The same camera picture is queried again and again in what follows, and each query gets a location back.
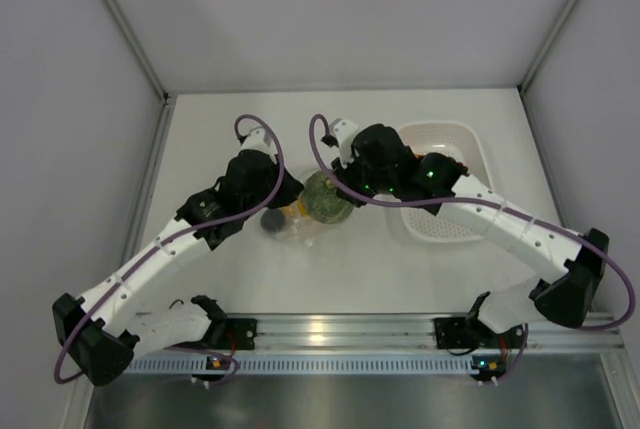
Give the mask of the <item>polka dot zip bag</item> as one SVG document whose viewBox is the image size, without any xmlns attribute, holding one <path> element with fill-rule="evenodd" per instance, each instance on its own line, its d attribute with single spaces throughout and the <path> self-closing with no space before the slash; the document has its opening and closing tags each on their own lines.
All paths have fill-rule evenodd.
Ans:
<svg viewBox="0 0 640 429">
<path fill-rule="evenodd" d="M 304 183 L 305 183 L 306 179 L 316 171 L 321 171 L 321 170 L 318 170 L 318 169 L 311 170 L 311 169 L 309 169 L 309 170 L 306 170 L 305 172 L 303 172 L 301 174 L 302 183 L 303 183 L 303 190 L 304 190 Z M 279 210 L 279 211 L 281 211 L 281 208 L 278 208 L 278 209 L 266 209 L 265 211 L 268 211 L 268 210 Z M 331 231 L 331 230 L 333 230 L 335 228 L 338 228 L 341 224 L 343 224 L 346 221 L 345 220 L 345 221 L 343 221 L 343 222 L 341 222 L 339 224 L 326 225 L 326 224 L 321 224 L 321 223 L 318 223 L 318 222 L 314 221 L 309 216 L 307 216 L 305 218 L 302 218 L 302 219 L 290 219 L 290 218 L 286 217 L 286 220 L 287 220 L 286 226 L 279 233 L 268 233 L 268 232 L 264 231 L 261 228 L 261 226 L 260 226 L 260 228 L 261 228 L 262 232 L 265 235 L 267 235 L 268 237 L 270 237 L 273 240 L 277 240 L 277 241 L 281 241 L 281 242 L 291 242 L 291 243 L 296 242 L 296 243 L 299 243 L 299 244 L 304 245 L 306 247 L 310 247 L 313 244 L 314 239 L 317 238 L 320 234 L 323 234 L 325 232 L 328 232 L 328 231 Z"/>
</svg>

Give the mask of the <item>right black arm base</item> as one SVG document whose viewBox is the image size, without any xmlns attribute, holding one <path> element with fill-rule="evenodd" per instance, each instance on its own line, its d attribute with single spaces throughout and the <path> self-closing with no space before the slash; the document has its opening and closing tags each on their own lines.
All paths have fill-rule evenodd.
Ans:
<svg viewBox="0 0 640 429">
<path fill-rule="evenodd" d="M 478 349 L 517 349 L 525 331 L 517 326 L 503 333 L 492 332 L 486 325 L 466 317 L 440 317 L 433 320 L 438 349 L 465 351 Z"/>
</svg>

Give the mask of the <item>fake yellow lemon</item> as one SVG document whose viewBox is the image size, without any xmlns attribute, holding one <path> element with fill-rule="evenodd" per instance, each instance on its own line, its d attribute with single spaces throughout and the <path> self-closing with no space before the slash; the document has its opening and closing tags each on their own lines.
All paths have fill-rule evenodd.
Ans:
<svg viewBox="0 0 640 429">
<path fill-rule="evenodd" d="M 308 216 L 307 211 L 300 200 L 282 207 L 281 212 L 290 219 L 302 219 Z"/>
</svg>

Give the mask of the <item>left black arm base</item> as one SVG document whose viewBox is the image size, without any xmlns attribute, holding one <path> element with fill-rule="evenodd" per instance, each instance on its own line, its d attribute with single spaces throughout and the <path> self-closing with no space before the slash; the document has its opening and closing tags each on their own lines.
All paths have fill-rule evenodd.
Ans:
<svg viewBox="0 0 640 429">
<path fill-rule="evenodd" d="M 253 351 L 256 335 L 256 319 L 232 317 L 213 322 L 202 339 L 177 344 L 176 348 L 214 352 Z"/>
</svg>

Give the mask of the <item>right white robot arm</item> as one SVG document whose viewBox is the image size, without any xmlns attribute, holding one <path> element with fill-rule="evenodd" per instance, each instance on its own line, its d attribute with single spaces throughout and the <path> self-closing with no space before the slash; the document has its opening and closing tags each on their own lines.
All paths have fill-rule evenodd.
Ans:
<svg viewBox="0 0 640 429">
<path fill-rule="evenodd" d="M 383 124 L 361 129 L 337 119 L 322 141 L 339 151 L 331 168 L 343 185 L 342 198 L 357 193 L 356 205 L 377 195 L 425 200 L 426 212 L 475 232 L 533 271 L 530 279 L 476 298 L 466 322 L 475 344 L 491 345 L 515 326 L 542 320 L 582 327 L 604 275 L 601 257 L 590 249 L 607 250 L 604 233 L 592 229 L 563 236 L 545 229 L 456 159 L 438 152 L 417 155 Z"/>
</svg>

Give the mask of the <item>fake dark plum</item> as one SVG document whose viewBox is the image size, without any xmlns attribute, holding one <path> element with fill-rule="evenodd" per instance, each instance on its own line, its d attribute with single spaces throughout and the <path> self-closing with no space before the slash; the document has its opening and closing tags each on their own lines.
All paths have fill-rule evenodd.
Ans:
<svg viewBox="0 0 640 429">
<path fill-rule="evenodd" d="M 286 216 L 279 210 L 265 211 L 260 218 L 261 228 L 268 233 L 281 232 L 286 222 Z"/>
</svg>

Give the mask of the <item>fake green melon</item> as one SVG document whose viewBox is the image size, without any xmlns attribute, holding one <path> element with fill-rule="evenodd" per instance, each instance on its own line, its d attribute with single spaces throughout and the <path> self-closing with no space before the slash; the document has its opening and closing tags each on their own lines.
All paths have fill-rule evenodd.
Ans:
<svg viewBox="0 0 640 429">
<path fill-rule="evenodd" d="M 337 188 L 321 171 L 306 179 L 300 201 L 309 217 L 326 225 L 345 221 L 354 210 L 350 202 L 337 195 Z"/>
</svg>

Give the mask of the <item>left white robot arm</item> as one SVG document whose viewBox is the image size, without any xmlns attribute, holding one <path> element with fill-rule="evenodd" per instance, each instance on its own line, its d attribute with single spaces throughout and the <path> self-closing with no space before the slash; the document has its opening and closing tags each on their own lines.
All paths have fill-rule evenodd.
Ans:
<svg viewBox="0 0 640 429">
<path fill-rule="evenodd" d="M 96 387 L 117 379 L 136 359 L 173 346 L 225 347 L 227 315 L 217 301 L 196 295 L 175 307 L 143 306 L 193 262 L 240 232 L 264 208 L 294 203 L 304 189 L 283 166 L 258 150 L 242 150 L 225 175 L 191 195 L 160 234 L 114 274 L 78 297 L 53 304 L 63 356 Z"/>
</svg>

